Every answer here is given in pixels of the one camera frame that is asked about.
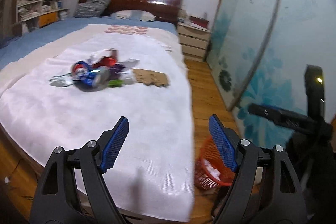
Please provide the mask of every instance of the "bed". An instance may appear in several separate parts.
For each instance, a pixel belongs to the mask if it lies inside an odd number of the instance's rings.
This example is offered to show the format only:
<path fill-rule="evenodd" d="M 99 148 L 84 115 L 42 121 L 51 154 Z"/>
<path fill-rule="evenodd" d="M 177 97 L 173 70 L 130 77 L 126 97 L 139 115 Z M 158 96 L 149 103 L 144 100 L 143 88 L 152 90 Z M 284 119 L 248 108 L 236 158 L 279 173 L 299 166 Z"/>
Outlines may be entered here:
<path fill-rule="evenodd" d="M 181 0 L 112 0 L 100 18 L 59 21 L 0 49 L 1 129 L 36 173 L 41 174 L 54 147 L 81 147 L 111 129 L 126 113 L 130 134 L 114 168 L 104 179 L 118 208 L 133 222 L 186 222 L 192 210 L 191 92 L 174 27 L 180 4 Z M 155 15 L 156 21 L 108 17 L 119 10 L 144 10 Z M 117 26 L 144 27 L 146 34 L 112 32 Z M 139 58 L 139 68 L 166 73 L 170 86 L 157 88 L 137 83 L 111 89 L 112 95 L 111 90 L 101 91 L 104 95 L 87 95 L 80 94 L 74 86 L 48 85 L 52 74 L 63 72 L 76 58 L 104 47 L 118 48 L 122 58 Z M 90 108 L 94 110 L 94 126 L 85 121 L 85 116 L 78 115 L 73 105 L 81 105 L 79 112 L 89 117 Z M 76 180 L 85 193 L 80 172 L 76 172 Z M 85 197 L 80 194 L 84 207 L 88 205 Z"/>

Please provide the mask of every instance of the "wardrobe door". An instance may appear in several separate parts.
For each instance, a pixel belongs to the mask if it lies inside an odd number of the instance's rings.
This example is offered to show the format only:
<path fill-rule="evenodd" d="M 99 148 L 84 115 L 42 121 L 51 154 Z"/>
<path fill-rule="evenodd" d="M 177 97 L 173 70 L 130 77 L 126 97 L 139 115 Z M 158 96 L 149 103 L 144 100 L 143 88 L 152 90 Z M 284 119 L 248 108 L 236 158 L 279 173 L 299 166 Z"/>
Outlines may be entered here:
<path fill-rule="evenodd" d="M 336 0 L 281 0 L 268 47 L 233 111 L 240 133 L 256 145 L 285 145 L 292 130 L 249 115 L 249 104 L 268 104 L 307 114 L 304 73 L 322 67 L 325 119 L 336 114 Z"/>
<path fill-rule="evenodd" d="M 207 62 L 228 107 L 247 77 L 276 0 L 221 0 Z"/>

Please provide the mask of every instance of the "drawer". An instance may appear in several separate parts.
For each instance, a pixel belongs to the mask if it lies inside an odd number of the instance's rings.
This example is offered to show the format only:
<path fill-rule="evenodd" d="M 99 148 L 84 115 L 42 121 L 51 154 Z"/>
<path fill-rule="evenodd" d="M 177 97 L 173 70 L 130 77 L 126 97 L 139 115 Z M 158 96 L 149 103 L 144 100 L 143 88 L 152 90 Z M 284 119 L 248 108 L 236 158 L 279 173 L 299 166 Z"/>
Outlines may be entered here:
<path fill-rule="evenodd" d="M 200 48 L 186 46 L 186 45 L 182 45 L 182 52 L 186 53 L 186 54 L 199 56 L 199 57 L 202 57 L 202 58 L 205 55 L 205 50 L 200 49 Z"/>
<path fill-rule="evenodd" d="M 199 56 L 195 56 L 191 54 L 184 54 L 184 59 L 190 59 L 194 61 L 203 62 L 203 57 L 199 57 Z"/>
<path fill-rule="evenodd" d="M 207 32 L 203 32 L 203 31 L 199 31 L 199 30 L 195 30 L 195 29 L 191 29 L 188 27 L 184 27 L 179 25 L 177 27 L 177 32 L 184 34 L 184 35 L 189 35 L 191 37 L 197 37 L 206 41 L 209 41 L 210 39 L 210 33 Z"/>
<path fill-rule="evenodd" d="M 39 17 L 39 26 L 43 27 L 55 21 L 57 21 L 57 12 L 42 15 Z"/>
<path fill-rule="evenodd" d="M 180 43 L 184 45 L 193 46 L 193 47 L 202 48 L 202 49 L 206 49 L 208 45 L 207 41 L 196 39 L 193 37 L 186 37 L 182 34 L 180 34 L 178 37 L 180 39 Z"/>

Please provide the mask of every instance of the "screw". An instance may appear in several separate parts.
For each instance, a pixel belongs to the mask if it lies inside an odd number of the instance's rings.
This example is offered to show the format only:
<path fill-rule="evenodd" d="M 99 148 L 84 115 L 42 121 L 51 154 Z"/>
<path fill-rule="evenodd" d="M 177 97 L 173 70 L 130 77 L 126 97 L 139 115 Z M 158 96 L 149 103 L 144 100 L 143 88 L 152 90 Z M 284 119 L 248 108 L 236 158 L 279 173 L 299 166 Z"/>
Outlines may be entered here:
<path fill-rule="evenodd" d="M 96 146 L 96 142 L 95 141 L 89 141 L 88 143 L 87 143 L 87 146 L 88 147 L 90 147 L 90 148 L 93 148 L 93 147 L 95 147 Z"/>
<path fill-rule="evenodd" d="M 250 145 L 250 141 L 249 141 L 249 140 L 246 140 L 246 139 L 242 139 L 242 140 L 240 141 L 240 143 L 241 143 L 242 145 L 244 145 L 244 146 L 249 146 L 249 145 Z"/>
<path fill-rule="evenodd" d="M 54 152 L 56 153 L 56 154 L 59 154 L 59 153 L 61 153 L 62 152 L 62 147 L 60 147 L 60 146 L 58 146 L 58 147 L 56 147 L 55 149 L 54 149 Z"/>
<path fill-rule="evenodd" d="M 284 148 L 281 145 L 276 145 L 275 150 L 279 151 L 279 152 L 282 152 L 284 150 Z"/>

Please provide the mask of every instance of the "red pattern on blanket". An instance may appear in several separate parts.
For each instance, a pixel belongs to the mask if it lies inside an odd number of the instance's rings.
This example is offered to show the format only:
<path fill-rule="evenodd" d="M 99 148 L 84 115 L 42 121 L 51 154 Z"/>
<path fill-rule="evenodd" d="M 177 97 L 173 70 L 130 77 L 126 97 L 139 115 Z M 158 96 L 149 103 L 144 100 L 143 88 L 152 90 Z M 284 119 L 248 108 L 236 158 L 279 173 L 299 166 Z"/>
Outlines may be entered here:
<path fill-rule="evenodd" d="M 121 34 L 146 34 L 147 27 L 127 26 L 127 25 L 111 25 L 105 32 L 116 32 Z"/>

